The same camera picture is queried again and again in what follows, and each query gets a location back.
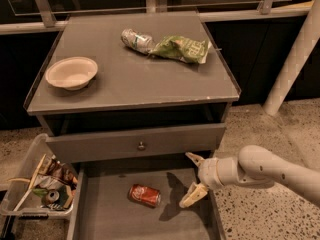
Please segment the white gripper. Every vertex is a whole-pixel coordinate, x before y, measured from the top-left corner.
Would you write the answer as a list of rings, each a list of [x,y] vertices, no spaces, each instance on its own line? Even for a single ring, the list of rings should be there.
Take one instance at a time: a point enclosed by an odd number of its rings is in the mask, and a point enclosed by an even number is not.
[[[226,185],[236,185],[239,182],[238,160],[236,157],[209,158],[192,152],[185,155],[198,167],[198,178],[201,183],[193,182],[187,193],[179,202],[181,208],[188,208],[204,198],[208,189],[215,190]]]

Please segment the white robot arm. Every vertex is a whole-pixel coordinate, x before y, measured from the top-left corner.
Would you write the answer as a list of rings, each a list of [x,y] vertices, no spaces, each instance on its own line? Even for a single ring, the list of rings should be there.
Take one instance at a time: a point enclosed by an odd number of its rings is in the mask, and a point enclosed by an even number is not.
[[[190,185],[179,203],[181,208],[227,185],[253,187],[275,182],[320,206],[320,172],[288,162],[263,147],[248,145],[236,156],[225,158],[204,159],[191,152],[185,155],[197,166],[200,182]]]

